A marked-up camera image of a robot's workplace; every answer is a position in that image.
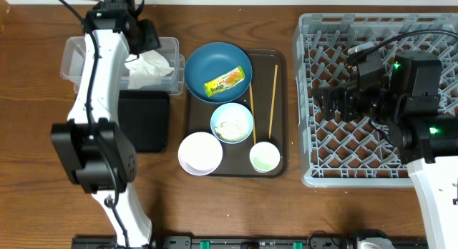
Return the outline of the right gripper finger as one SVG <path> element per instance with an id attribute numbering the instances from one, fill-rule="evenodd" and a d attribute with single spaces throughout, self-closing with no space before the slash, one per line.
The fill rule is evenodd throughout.
<path id="1" fill-rule="evenodd" d="M 344 91 L 344 89 L 339 88 L 339 87 L 322 87 L 322 88 L 312 89 L 312 92 L 311 92 L 312 96 L 314 99 L 317 100 L 320 107 L 322 103 L 322 95 L 325 91 Z"/>
<path id="2" fill-rule="evenodd" d="M 344 91 L 325 91 L 322 95 L 321 109 L 325 120 L 335 118 L 336 111 L 341 112 L 345 109 Z"/>

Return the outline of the white napkin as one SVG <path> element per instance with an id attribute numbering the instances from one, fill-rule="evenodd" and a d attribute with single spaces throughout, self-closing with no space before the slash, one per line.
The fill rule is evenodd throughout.
<path id="1" fill-rule="evenodd" d="M 125 66 L 130 72 L 128 89 L 162 84 L 164 77 L 175 72 L 168 60 L 155 50 L 139 54 L 136 58 L 129 56 Z"/>

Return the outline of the dark blue plate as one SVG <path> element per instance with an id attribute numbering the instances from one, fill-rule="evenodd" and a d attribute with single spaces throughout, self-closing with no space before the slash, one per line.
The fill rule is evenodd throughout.
<path id="1" fill-rule="evenodd" d="M 234 88 L 209 97 L 204 83 L 241 67 L 245 79 Z M 213 42 L 197 48 L 185 63 L 184 80 L 189 92 L 203 102 L 224 104 L 243 95 L 253 78 L 253 67 L 248 55 L 240 47 L 225 42 Z"/>

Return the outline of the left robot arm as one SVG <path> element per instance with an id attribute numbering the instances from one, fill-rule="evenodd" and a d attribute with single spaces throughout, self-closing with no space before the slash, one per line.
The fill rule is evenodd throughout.
<path id="1" fill-rule="evenodd" d="M 127 58 L 160 47 L 135 0 L 102 0 L 85 16 L 82 79 L 65 123 L 51 139 L 70 182 L 104 209 L 116 232 L 112 248 L 156 248 L 153 224 L 138 199 L 137 152 L 119 126 L 118 102 Z"/>

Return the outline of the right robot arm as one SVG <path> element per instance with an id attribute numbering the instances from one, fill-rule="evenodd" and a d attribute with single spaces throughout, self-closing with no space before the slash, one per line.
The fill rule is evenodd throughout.
<path id="1" fill-rule="evenodd" d="M 457 118 L 439 113 L 442 63 L 424 51 L 396 53 L 387 74 L 379 47 L 350 49 L 349 81 L 311 94 L 324 119 L 368 117 L 388 127 L 419 199 L 430 248 L 457 247 Z"/>

